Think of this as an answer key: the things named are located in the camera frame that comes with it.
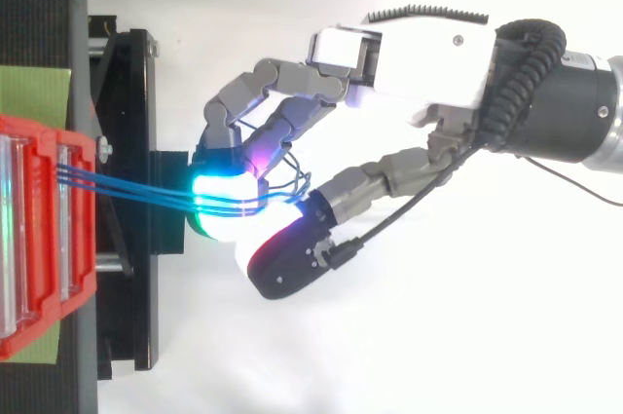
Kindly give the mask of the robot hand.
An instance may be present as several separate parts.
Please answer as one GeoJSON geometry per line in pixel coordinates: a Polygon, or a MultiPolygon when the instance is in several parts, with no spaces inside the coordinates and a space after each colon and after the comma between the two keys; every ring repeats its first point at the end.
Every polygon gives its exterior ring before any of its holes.
{"type": "Polygon", "coordinates": [[[474,134],[495,40],[484,16],[409,7],[322,29],[302,62],[260,60],[204,107],[190,166],[189,225],[235,243],[241,269],[269,300],[342,267],[393,218],[340,244],[336,227],[382,198],[414,207],[478,151],[474,134]],[[344,169],[313,190],[271,191],[268,173],[341,104],[402,112],[434,131],[424,148],[344,169]]]}

